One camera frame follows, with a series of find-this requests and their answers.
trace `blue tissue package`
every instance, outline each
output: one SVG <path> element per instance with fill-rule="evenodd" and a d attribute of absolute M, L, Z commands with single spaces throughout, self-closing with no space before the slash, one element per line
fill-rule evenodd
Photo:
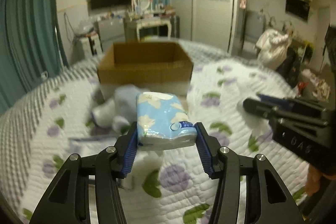
<path fill-rule="evenodd" d="M 168 150 L 195 144 L 196 128 L 175 95 L 143 92 L 136 102 L 139 150 Z"/>

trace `open brown box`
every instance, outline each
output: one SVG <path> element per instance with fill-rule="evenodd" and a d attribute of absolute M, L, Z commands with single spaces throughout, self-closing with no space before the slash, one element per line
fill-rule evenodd
<path fill-rule="evenodd" d="M 105 99 L 126 84 L 185 96 L 192 71 L 191 59 L 177 43 L 114 43 L 99 64 L 98 77 Z"/>

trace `quilted bedspread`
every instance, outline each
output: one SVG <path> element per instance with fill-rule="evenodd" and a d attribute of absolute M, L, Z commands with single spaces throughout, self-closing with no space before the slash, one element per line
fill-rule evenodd
<path fill-rule="evenodd" d="M 266 155 L 294 199 L 299 200 L 307 163 L 273 142 L 267 122 L 246 114 L 241 107 L 244 98 L 256 93 L 283 97 L 294 96 L 294 92 L 278 74 L 257 64 L 230 58 L 202 44 L 180 43 L 195 62 L 187 96 L 190 120 L 202 122 L 210 135 L 237 154 Z M 89 119 L 90 110 L 101 100 L 94 73 L 96 64 L 97 60 L 90 66 L 79 64 L 66 72 L 71 79 L 53 80 L 49 84 L 50 87 L 41 93 L 43 104 L 39 105 L 40 111 L 35 117 L 38 122 L 24 140 L 18 135 L 4 137 L 2 132 L 2 139 L 11 151 L 2 152 L 1 157 L 8 159 L 6 155 L 14 153 L 20 168 L 4 165 L 1 161 L 0 171 L 9 179 L 1 181 L 1 190 L 26 223 L 57 170 L 74 152 L 68 149 L 69 138 L 101 133 L 92 127 Z M 78 72 L 84 77 L 76 77 Z M 23 113 L 28 120 L 28 112 Z M 2 122 L 10 120 L 8 114 L 5 117 L 8 120 Z M 24 123 L 22 126 L 26 132 L 28 126 Z M 29 145 L 26 151 L 22 150 L 24 145 Z M 11 177 L 11 168 L 23 175 Z M 196 146 L 166 150 L 153 164 L 147 152 L 139 153 L 134 169 L 134 189 L 120 189 L 128 223 L 208 223 L 218 181 L 210 180 L 204 173 Z M 238 223 L 243 223 L 244 177 L 241 177 L 240 195 Z M 91 223 L 98 223 L 94 191 L 90 192 L 90 216 Z"/>

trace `blue label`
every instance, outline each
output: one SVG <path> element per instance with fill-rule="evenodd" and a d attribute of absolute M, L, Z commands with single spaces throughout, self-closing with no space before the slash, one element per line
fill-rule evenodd
<path fill-rule="evenodd" d="M 187 122 L 187 121 L 182 121 L 180 122 L 180 124 L 181 124 L 181 128 L 194 127 L 194 125 L 191 122 Z"/>

